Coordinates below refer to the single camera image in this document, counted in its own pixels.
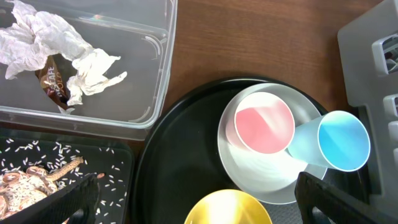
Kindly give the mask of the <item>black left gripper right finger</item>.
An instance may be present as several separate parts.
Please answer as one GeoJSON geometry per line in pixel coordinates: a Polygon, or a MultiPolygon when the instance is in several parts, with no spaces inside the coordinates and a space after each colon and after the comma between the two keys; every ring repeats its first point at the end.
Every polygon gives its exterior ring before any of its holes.
{"type": "Polygon", "coordinates": [[[370,207],[308,172],[299,173],[294,194],[302,221],[306,224],[397,223],[396,218],[370,207]]]}

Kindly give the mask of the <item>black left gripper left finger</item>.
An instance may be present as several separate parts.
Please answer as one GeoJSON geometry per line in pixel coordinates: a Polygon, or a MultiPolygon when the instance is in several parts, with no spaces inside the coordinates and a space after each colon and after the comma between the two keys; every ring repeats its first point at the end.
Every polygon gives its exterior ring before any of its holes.
{"type": "Polygon", "coordinates": [[[8,224],[94,224],[100,202],[97,176],[90,174],[4,219],[8,224]]]}

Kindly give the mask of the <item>blue cup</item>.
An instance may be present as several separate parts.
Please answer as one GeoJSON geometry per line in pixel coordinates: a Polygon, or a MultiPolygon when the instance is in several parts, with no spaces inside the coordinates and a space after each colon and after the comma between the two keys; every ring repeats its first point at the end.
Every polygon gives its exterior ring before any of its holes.
{"type": "Polygon", "coordinates": [[[288,152],[308,164],[353,172],[367,163],[371,143],[357,117],[332,111],[296,127],[288,152]]]}

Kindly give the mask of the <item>grey plate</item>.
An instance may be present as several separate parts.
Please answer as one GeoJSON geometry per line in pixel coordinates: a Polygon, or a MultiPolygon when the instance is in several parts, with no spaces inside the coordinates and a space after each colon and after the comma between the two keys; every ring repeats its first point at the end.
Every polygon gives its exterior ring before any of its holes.
{"type": "Polygon", "coordinates": [[[308,172],[319,179],[327,168],[294,159],[284,150],[276,154],[261,154],[231,144],[229,137],[238,142],[232,133],[233,116],[238,104],[252,93],[268,92],[277,95],[289,106],[295,125],[307,123],[324,114],[326,110],[316,101],[287,85],[265,82],[247,87],[227,104],[218,125],[218,154],[230,179],[243,191],[264,203],[285,205],[296,201],[294,190],[300,172],[308,172]]]}

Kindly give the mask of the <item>yellow bowl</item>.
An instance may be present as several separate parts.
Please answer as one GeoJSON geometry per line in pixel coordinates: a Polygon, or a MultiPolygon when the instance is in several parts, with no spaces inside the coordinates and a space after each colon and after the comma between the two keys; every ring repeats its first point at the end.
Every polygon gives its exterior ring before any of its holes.
{"type": "Polygon", "coordinates": [[[190,210],[185,224],[272,224],[264,206],[253,196],[235,189],[210,193],[190,210]]]}

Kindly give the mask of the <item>pink cup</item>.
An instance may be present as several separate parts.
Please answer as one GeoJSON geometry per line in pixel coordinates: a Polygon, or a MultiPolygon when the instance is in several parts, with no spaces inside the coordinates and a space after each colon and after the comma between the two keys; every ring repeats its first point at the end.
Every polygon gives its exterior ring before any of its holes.
{"type": "Polygon", "coordinates": [[[238,100],[226,124],[229,143],[259,154],[284,151],[294,133],[294,116],[287,103],[268,92],[250,93],[238,100]]]}

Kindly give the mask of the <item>white tissue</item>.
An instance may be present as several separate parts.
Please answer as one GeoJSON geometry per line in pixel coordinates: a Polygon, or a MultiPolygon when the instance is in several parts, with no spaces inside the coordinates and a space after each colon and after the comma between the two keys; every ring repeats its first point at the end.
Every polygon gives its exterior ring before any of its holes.
{"type": "Polygon", "coordinates": [[[15,22],[1,29],[1,63],[6,65],[5,78],[15,79],[23,71],[44,68],[53,55],[67,89],[68,106],[82,103],[83,95],[101,93],[122,82],[127,72],[107,78],[106,72],[119,60],[103,49],[96,49],[64,18],[32,5],[13,1],[15,22]]]}

